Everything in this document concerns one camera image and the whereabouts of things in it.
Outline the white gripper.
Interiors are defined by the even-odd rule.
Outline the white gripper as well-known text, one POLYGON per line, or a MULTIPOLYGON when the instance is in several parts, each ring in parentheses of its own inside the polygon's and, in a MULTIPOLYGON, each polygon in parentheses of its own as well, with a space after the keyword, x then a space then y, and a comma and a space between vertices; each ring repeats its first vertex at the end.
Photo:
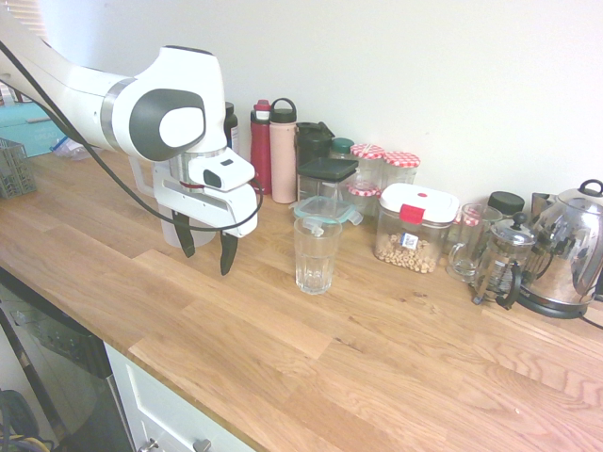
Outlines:
POLYGON ((154 178, 154 193, 160 204, 172 209, 172 225, 187 258, 196 252, 190 218, 225 231, 220 233, 220 274, 227 275, 235 261, 237 236, 250 234, 258 223, 253 188, 245 184, 226 192, 205 188, 191 193, 169 176, 158 176, 154 178))

